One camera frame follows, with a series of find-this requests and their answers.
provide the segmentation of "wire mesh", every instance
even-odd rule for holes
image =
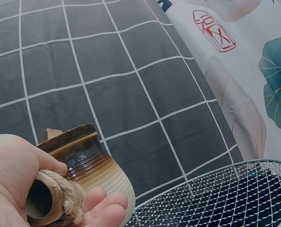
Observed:
[[[281,227],[281,163],[231,165],[138,207],[127,227]]]

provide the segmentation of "ceramic pot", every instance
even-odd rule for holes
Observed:
[[[103,150],[92,124],[82,125],[59,135],[50,137],[38,148],[66,163],[66,177],[77,182],[86,191],[93,187],[103,187],[107,194],[121,192],[128,198],[126,217],[121,226],[131,218],[135,207],[133,186],[120,166]]]

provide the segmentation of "hand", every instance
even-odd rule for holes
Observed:
[[[24,209],[29,189],[40,169],[65,175],[67,166],[26,140],[0,135],[0,227],[27,227]],[[85,221],[79,227],[119,227],[128,206],[126,196],[106,196],[104,189],[93,188],[82,208]]]

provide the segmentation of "white grid line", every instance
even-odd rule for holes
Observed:
[[[218,155],[218,156],[212,158],[211,160],[209,160],[209,161],[207,161],[207,162],[205,162],[205,163],[203,163],[203,164],[197,166],[197,167],[194,168],[193,170],[189,171],[188,173],[186,173],[186,176],[189,176],[190,174],[192,174],[193,172],[197,171],[198,169],[204,167],[205,165],[207,165],[207,164],[209,164],[209,163],[211,163],[211,162],[213,162],[213,161],[215,161],[215,160],[221,158],[222,156],[228,154],[228,153],[231,152],[235,147],[237,147],[237,144],[235,144],[234,146],[232,146],[229,150],[225,151],[224,153],[222,153],[222,154],[220,154],[220,155]],[[152,189],[150,189],[150,190],[148,190],[148,191],[146,191],[146,192],[144,192],[144,193],[142,193],[142,194],[136,196],[136,199],[140,199],[141,197],[143,197],[143,196],[145,196],[145,195],[147,195],[147,194],[149,194],[149,193],[151,193],[151,192],[154,192],[155,190],[157,190],[157,189],[159,189],[159,188],[162,188],[162,187],[164,187],[164,186],[166,186],[166,185],[168,185],[168,184],[170,184],[170,183],[173,183],[173,182],[175,182],[175,181],[177,181],[177,180],[180,180],[180,179],[182,179],[183,177],[184,177],[184,176],[177,177],[177,178],[175,178],[175,179],[173,179],[173,180],[171,180],[171,181],[168,181],[168,182],[166,182],[166,183],[163,183],[163,184],[161,184],[161,185],[159,185],[159,186],[157,186],[157,187],[155,187],[155,188],[152,188]]]
[[[203,104],[206,104],[206,103],[212,103],[212,102],[216,102],[216,101],[217,101],[217,99],[202,101],[202,102],[200,102],[200,103],[197,103],[197,104],[188,106],[188,107],[186,107],[186,108],[183,108],[183,109],[174,111],[174,112],[172,112],[172,113],[170,113],[170,114],[168,114],[168,115],[165,115],[164,117],[161,117],[160,120],[162,121],[162,120],[167,119],[168,117],[171,117],[171,116],[176,115],[176,114],[178,114],[178,113],[181,113],[181,112],[190,110],[190,109],[192,109],[192,108],[195,108],[195,107],[197,107],[197,106],[200,106],[200,105],[203,105]],[[145,129],[145,128],[147,128],[147,127],[150,127],[151,125],[156,124],[156,123],[158,123],[158,122],[160,122],[160,121],[159,121],[159,120],[155,120],[155,121],[152,121],[152,122],[150,122],[150,123],[148,123],[148,124],[142,125],[142,126],[140,126],[140,127],[133,128],[133,129],[131,129],[131,130],[123,131],[123,132],[121,132],[121,133],[118,133],[118,134],[109,136],[109,137],[105,138],[104,140],[105,140],[105,141],[108,141],[108,140],[117,138],[117,137],[119,137],[119,136],[123,136],[123,135],[126,135],[126,134],[130,134],[130,133],[132,133],[132,132],[136,132],[136,131],[138,131],[138,130],[142,130],[142,129]]]
[[[160,60],[154,61],[154,62],[152,62],[150,64],[147,64],[147,65],[141,67],[138,70],[143,70],[143,69],[146,69],[146,68],[148,68],[148,67],[150,67],[152,65],[155,65],[157,63],[160,63],[160,62],[163,62],[163,61],[168,61],[168,60],[171,60],[171,59],[176,59],[176,58],[185,58],[187,60],[193,60],[194,59],[194,58],[189,58],[189,57],[174,56],[174,57],[169,57],[169,58],[164,58],[164,59],[160,59]],[[109,78],[112,78],[112,77],[128,76],[128,75],[131,75],[133,73],[136,73],[136,72],[133,70],[133,71],[126,72],[126,73],[113,74],[113,75],[109,75],[109,76],[105,76],[105,77],[101,77],[101,78],[98,78],[98,79],[93,79],[93,80],[87,81],[87,82],[85,82],[85,85],[92,84],[92,83],[95,83],[95,82],[98,82],[98,81],[101,81],[101,80],[109,79]],[[31,98],[35,98],[35,97],[38,97],[38,96],[41,96],[41,95],[45,95],[45,94],[48,94],[48,93],[51,93],[51,92],[67,90],[67,89],[71,89],[71,88],[75,88],[75,87],[80,87],[82,85],[83,84],[80,83],[80,84],[74,84],[74,85],[69,85],[69,86],[65,86],[65,87],[53,88],[53,89],[49,89],[49,90],[46,90],[46,91],[43,91],[43,92],[39,92],[39,93],[36,93],[36,94],[33,94],[33,95],[29,95],[29,96],[27,96],[27,98],[31,99]],[[0,108],[6,107],[8,105],[15,104],[15,103],[19,103],[19,102],[24,101],[24,100],[25,100],[25,98],[19,98],[19,99],[10,101],[10,102],[6,102],[6,103],[3,103],[3,104],[0,104]]]
[[[149,21],[145,21],[143,23],[139,23],[137,25],[128,27],[128,28],[123,29],[119,32],[123,33],[123,32],[129,31],[130,29],[136,28],[136,27],[141,26],[141,25],[149,24],[149,23],[158,23],[158,24],[161,24],[161,25],[164,25],[164,26],[172,26],[173,25],[173,24],[165,24],[165,23],[162,23],[162,22],[157,21],[157,20],[149,20]],[[71,37],[71,40],[87,39],[87,38],[93,38],[93,37],[100,36],[100,35],[111,35],[111,34],[117,34],[117,32],[102,32],[102,33],[96,33],[96,34],[93,34],[93,35],[85,35],[85,36],[73,37],[73,38]],[[0,57],[11,54],[11,53],[18,52],[18,51],[20,51],[20,49],[26,50],[26,49],[41,46],[41,45],[52,44],[52,43],[57,43],[57,42],[64,42],[64,41],[70,41],[70,38],[53,39],[53,40],[49,40],[49,41],[46,41],[46,42],[40,42],[40,43],[24,46],[24,47],[17,48],[17,49],[11,50],[11,51],[0,53]]]
[[[180,168],[180,170],[181,170],[181,172],[182,172],[182,174],[183,174],[185,180],[187,180],[187,177],[185,176],[184,169],[183,169],[183,167],[182,167],[182,165],[181,165],[181,162],[180,162],[180,160],[179,160],[179,158],[178,158],[178,156],[177,156],[177,153],[176,153],[176,151],[175,151],[175,149],[174,149],[174,147],[173,147],[173,145],[172,145],[172,142],[171,142],[171,140],[170,140],[170,138],[169,138],[169,136],[168,136],[168,134],[167,134],[167,132],[166,132],[166,130],[165,130],[165,128],[164,128],[164,125],[163,125],[163,123],[162,123],[162,121],[161,121],[161,119],[160,119],[160,117],[159,117],[159,115],[158,115],[158,113],[157,113],[157,110],[156,110],[156,108],[155,108],[155,106],[154,106],[154,103],[153,103],[153,101],[151,100],[151,97],[150,97],[148,91],[146,90],[145,84],[144,84],[144,82],[142,81],[142,79],[141,79],[141,77],[140,77],[140,74],[139,74],[139,72],[138,72],[138,70],[137,70],[137,68],[136,68],[136,66],[135,66],[135,64],[134,64],[134,61],[133,61],[133,59],[132,59],[132,57],[131,57],[131,55],[130,55],[130,53],[129,53],[127,47],[126,47],[126,44],[125,44],[125,42],[123,41],[123,39],[122,39],[122,37],[121,37],[121,34],[120,34],[120,32],[119,32],[119,30],[118,30],[116,24],[115,24],[115,21],[114,21],[112,15],[111,15],[111,13],[110,13],[108,7],[107,7],[107,4],[105,3],[104,0],[102,0],[102,2],[104,3],[104,6],[105,6],[105,8],[106,8],[106,10],[107,10],[107,12],[108,12],[108,14],[109,14],[109,16],[110,16],[110,19],[111,19],[111,21],[112,21],[112,23],[113,23],[113,25],[114,25],[114,27],[115,27],[115,30],[116,30],[117,33],[118,33],[119,39],[120,39],[120,41],[121,41],[121,43],[122,43],[122,45],[123,45],[123,47],[124,47],[124,49],[125,49],[125,51],[126,51],[126,53],[127,53],[127,56],[128,56],[128,58],[130,59],[130,62],[131,62],[132,66],[133,66],[133,68],[134,68],[134,70],[135,70],[135,72],[136,72],[136,74],[137,74],[137,77],[138,77],[138,79],[139,79],[139,82],[141,83],[141,86],[143,87],[143,89],[144,89],[144,91],[145,91],[145,94],[146,94],[146,96],[147,96],[147,98],[148,98],[148,100],[149,100],[149,102],[150,102],[150,104],[151,104],[151,106],[152,106],[152,108],[153,108],[153,110],[154,110],[154,113],[155,113],[155,115],[156,115],[156,117],[157,117],[157,120],[158,120],[158,122],[159,122],[159,124],[160,124],[160,126],[161,126],[161,128],[162,128],[162,130],[163,130],[163,132],[164,132],[164,135],[165,135],[165,137],[166,137],[166,139],[167,139],[167,141],[168,141],[168,143],[169,143],[169,145],[170,145],[170,148],[171,148],[171,150],[172,150],[172,152],[173,152],[173,154],[174,154],[174,156],[175,156],[175,159],[176,159],[176,161],[177,161],[177,163],[178,163],[178,165],[179,165],[179,168]]]
[[[119,2],[119,1],[121,1],[121,0],[106,2],[106,4],[113,4],[113,3],[116,3],[116,2]],[[67,5],[64,5],[64,6],[65,7],[85,7],[85,6],[98,6],[98,5],[103,5],[103,3],[81,4],[81,5],[67,4]],[[19,17],[19,15],[23,16],[23,15],[27,15],[27,14],[30,14],[30,13],[37,13],[37,12],[42,12],[42,11],[46,11],[46,10],[50,10],[50,9],[62,8],[62,7],[63,7],[62,5],[59,5],[59,6],[51,6],[51,7],[47,7],[47,8],[43,8],[43,9],[32,10],[32,11],[28,11],[28,12],[25,12],[25,13],[20,13],[20,14],[16,14],[16,15],[13,15],[13,16],[10,16],[10,17],[2,18],[2,19],[0,19],[0,22],[2,22],[4,20],[15,18],[15,17]]]
[[[192,174],[193,172],[195,172],[196,170],[198,170],[198,169],[204,167],[205,165],[207,165],[207,164],[209,164],[209,163],[211,163],[211,162],[213,162],[213,161],[219,159],[220,157],[222,157],[222,156],[224,156],[224,155],[226,155],[226,154],[229,154],[229,153],[230,153],[235,147],[237,147],[237,146],[238,146],[238,145],[235,144],[234,146],[232,146],[230,149],[228,149],[227,151],[223,152],[222,154],[220,154],[220,155],[218,155],[218,156],[216,156],[216,157],[214,157],[214,158],[208,160],[207,162],[204,162],[203,164],[197,166],[196,168],[192,169],[191,171],[189,171],[188,173],[186,173],[186,175],[188,176],[188,175]]]
[[[149,194],[149,193],[151,193],[151,192],[154,192],[154,191],[156,191],[157,189],[160,189],[160,188],[162,188],[162,187],[164,187],[164,186],[167,186],[167,185],[169,185],[170,183],[173,183],[173,182],[175,182],[175,181],[178,181],[178,180],[180,180],[180,179],[182,179],[182,178],[184,178],[184,176],[176,177],[176,178],[173,179],[173,180],[170,180],[170,181],[168,181],[168,182],[166,182],[166,183],[160,184],[160,185],[158,185],[157,187],[154,187],[154,188],[152,188],[152,189],[150,189],[150,190],[148,190],[148,191],[146,191],[146,192],[144,192],[144,193],[142,193],[142,194],[136,196],[136,199],[138,200],[138,199],[140,199],[141,197],[143,197],[143,196],[145,196],[145,195],[147,195],[147,194]]]
[[[25,81],[25,72],[24,72],[24,63],[23,63],[23,52],[22,52],[22,23],[21,23],[21,13],[22,13],[22,0],[19,1],[19,17],[18,17],[18,39],[19,39],[19,58],[20,58],[20,64],[21,64],[21,75],[22,75],[22,81],[23,81],[23,88],[24,88],[24,95],[26,100],[26,106],[29,116],[29,121],[31,125],[31,130],[33,133],[34,141],[36,144],[38,144],[38,139],[36,136],[35,128],[34,128],[34,122],[31,115],[29,100],[28,100],[28,93],[27,93],[27,87],[26,87],[26,81]]]
[[[160,20],[158,19],[158,17],[156,16],[156,14],[153,12],[153,10],[151,9],[151,7],[146,3],[145,0],[143,0],[143,1],[144,1],[145,4],[147,5],[147,7],[150,9],[150,11],[153,13],[153,15],[155,16],[156,20],[158,20],[158,21],[160,22]],[[171,38],[170,34],[167,32],[167,30],[164,28],[164,26],[162,26],[162,28],[164,29],[164,32],[168,35],[169,39],[172,41],[172,43],[173,43],[173,45],[175,46],[175,48],[177,49],[179,55],[182,56],[180,50],[178,49],[178,47],[176,46],[175,42],[174,42],[173,39]],[[184,59],[183,59],[183,61],[184,61],[185,65],[186,65],[187,69],[188,69],[189,72],[191,73],[191,75],[192,75],[192,77],[193,77],[195,83],[197,84],[197,86],[198,86],[198,88],[199,88],[199,90],[200,90],[200,92],[201,92],[201,94],[202,94],[204,100],[206,101],[206,97],[205,97],[204,93],[202,92],[202,89],[200,88],[200,86],[199,86],[199,84],[198,84],[196,78],[194,77],[193,72],[192,72],[191,69],[189,68],[187,62],[186,62]],[[218,124],[218,122],[217,122],[217,120],[216,120],[216,118],[215,118],[215,115],[214,115],[214,113],[213,113],[213,111],[212,111],[210,105],[207,104],[207,106],[208,106],[208,109],[210,110],[211,115],[212,115],[212,117],[213,117],[213,119],[214,119],[214,121],[215,121],[215,123],[216,123],[216,125],[217,125],[217,128],[218,128],[218,130],[219,130],[219,133],[221,134],[221,137],[222,137],[222,139],[223,139],[225,148],[228,150],[229,148],[228,148],[228,146],[227,146],[227,143],[226,143],[226,140],[225,140],[225,138],[224,138],[224,136],[223,136],[223,133],[222,133],[222,131],[221,131],[221,129],[220,129],[220,126],[219,126],[219,124]],[[231,162],[234,163],[233,158],[232,158],[232,156],[230,155],[230,153],[229,153],[229,156],[230,156]]]
[[[65,21],[66,21],[68,36],[69,36],[69,39],[70,39],[70,44],[71,44],[71,48],[72,48],[72,52],[73,52],[75,64],[76,64],[76,66],[77,66],[77,71],[78,71],[78,74],[79,74],[79,76],[80,76],[80,80],[81,80],[81,82],[82,82],[82,86],[83,86],[83,89],[84,89],[84,92],[85,92],[85,96],[86,96],[87,101],[88,101],[88,103],[89,103],[89,106],[90,106],[90,109],[91,109],[93,118],[94,118],[94,120],[95,120],[97,129],[98,129],[98,132],[99,132],[99,134],[100,134],[102,140],[104,140],[104,135],[103,135],[102,129],[101,129],[101,127],[100,127],[100,124],[99,124],[99,122],[98,122],[97,116],[96,116],[96,114],[95,114],[95,111],[94,111],[94,108],[93,108],[93,105],[92,105],[90,96],[89,96],[89,94],[88,94],[87,88],[85,87],[85,81],[84,81],[83,74],[82,74],[82,72],[81,72],[81,70],[80,70],[80,67],[79,67],[77,55],[76,55],[75,48],[74,48],[74,45],[73,45],[73,41],[72,41],[72,38],[71,38],[71,32],[70,32],[70,28],[69,28],[69,23],[68,23],[68,18],[67,18],[67,14],[66,14],[66,9],[65,9],[65,5],[64,5],[64,0],[61,0],[61,4],[62,4],[63,11],[64,11],[64,16],[65,16]],[[105,146],[105,148],[106,148],[108,154],[111,156],[111,153],[110,153],[108,144],[107,144],[105,141],[104,141],[103,143],[104,143],[104,146]]]

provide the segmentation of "jute rope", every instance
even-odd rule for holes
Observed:
[[[60,220],[48,224],[47,227],[67,227],[82,223],[85,218],[85,213],[82,210],[82,202],[85,197],[84,189],[55,172],[49,170],[40,170],[40,172],[54,179],[64,194],[64,216]]]

